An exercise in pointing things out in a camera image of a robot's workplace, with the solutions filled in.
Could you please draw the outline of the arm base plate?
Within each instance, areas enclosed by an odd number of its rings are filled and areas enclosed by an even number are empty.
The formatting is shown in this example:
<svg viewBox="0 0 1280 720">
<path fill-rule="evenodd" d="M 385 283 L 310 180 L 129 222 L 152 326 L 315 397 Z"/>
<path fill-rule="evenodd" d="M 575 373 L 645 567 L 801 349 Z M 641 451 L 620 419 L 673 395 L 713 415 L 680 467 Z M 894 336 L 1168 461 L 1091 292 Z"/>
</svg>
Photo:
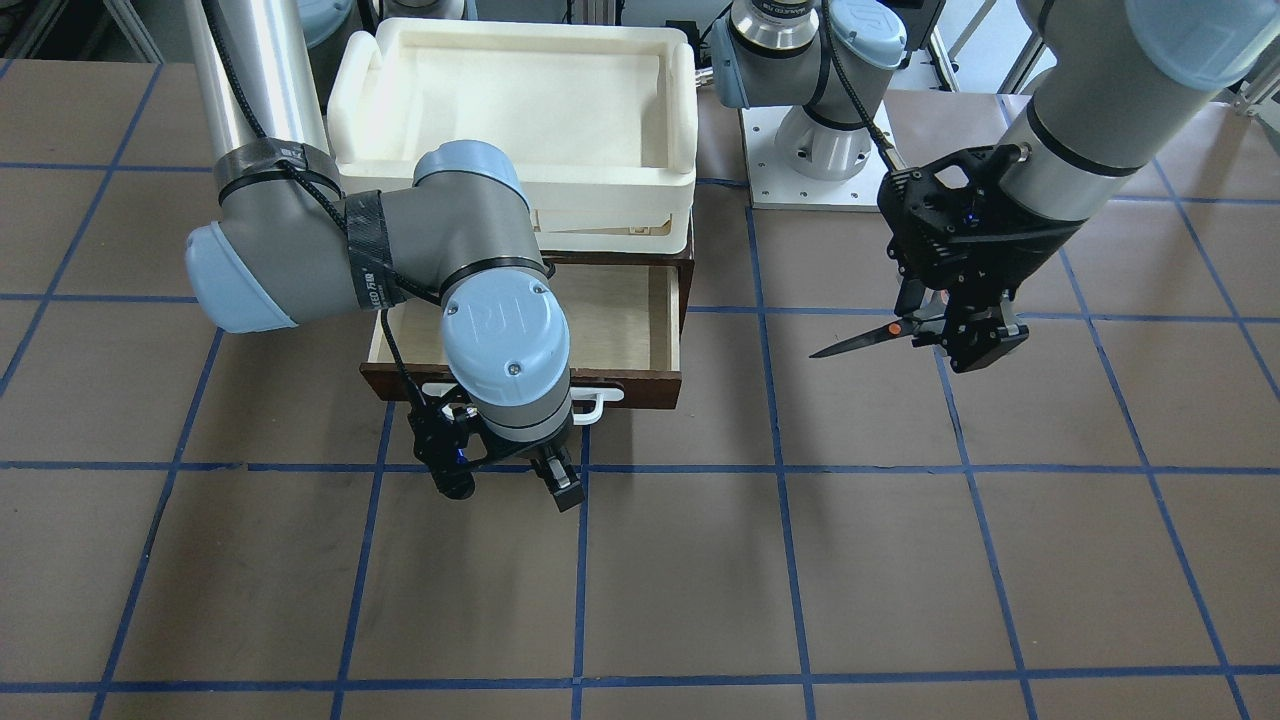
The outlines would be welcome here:
<svg viewBox="0 0 1280 720">
<path fill-rule="evenodd" d="M 868 129 L 832 129 L 804 108 L 741 110 L 751 202 L 758 209 L 877 213 L 887 172 Z"/>
</svg>

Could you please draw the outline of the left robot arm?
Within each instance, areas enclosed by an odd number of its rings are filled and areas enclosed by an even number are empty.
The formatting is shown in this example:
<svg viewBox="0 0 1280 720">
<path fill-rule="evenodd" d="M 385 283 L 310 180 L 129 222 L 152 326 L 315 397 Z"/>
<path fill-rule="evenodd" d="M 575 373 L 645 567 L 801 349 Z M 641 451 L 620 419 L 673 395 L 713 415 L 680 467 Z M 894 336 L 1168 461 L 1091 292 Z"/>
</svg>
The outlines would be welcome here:
<svg viewBox="0 0 1280 720">
<path fill-rule="evenodd" d="M 728 108 L 787 108 L 786 163 L 823 181 L 887 170 L 877 205 L 899 268 L 895 320 L 820 357 L 908 337 L 957 373 L 1029 331 L 1012 302 L 1038 270 L 1277 37 L 1275 1 L 1023 1 L 1056 58 L 996 145 L 909 165 L 874 122 L 908 50 L 878 1 L 735 1 L 710 27 Z"/>
</svg>

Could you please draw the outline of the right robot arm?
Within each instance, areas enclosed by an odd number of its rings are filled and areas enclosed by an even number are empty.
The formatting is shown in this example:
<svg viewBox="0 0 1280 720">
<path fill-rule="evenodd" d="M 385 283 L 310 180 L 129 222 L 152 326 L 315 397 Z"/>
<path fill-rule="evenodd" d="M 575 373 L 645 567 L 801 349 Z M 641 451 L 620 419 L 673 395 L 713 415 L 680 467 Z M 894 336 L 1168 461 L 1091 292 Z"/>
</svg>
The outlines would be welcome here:
<svg viewBox="0 0 1280 720">
<path fill-rule="evenodd" d="M 448 498 L 474 473 L 527 460 L 559 510 L 586 491 L 566 451 L 573 425 L 570 324 L 549 283 L 509 159 L 443 143 L 410 186 L 346 192 L 293 1 L 187 1 L 212 136 L 221 219 L 191 232 L 200 306 L 229 333 L 375 311 L 410 404 L 413 452 Z M 430 396 L 392 341 L 411 299 L 440 313 L 454 387 Z"/>
</svg>

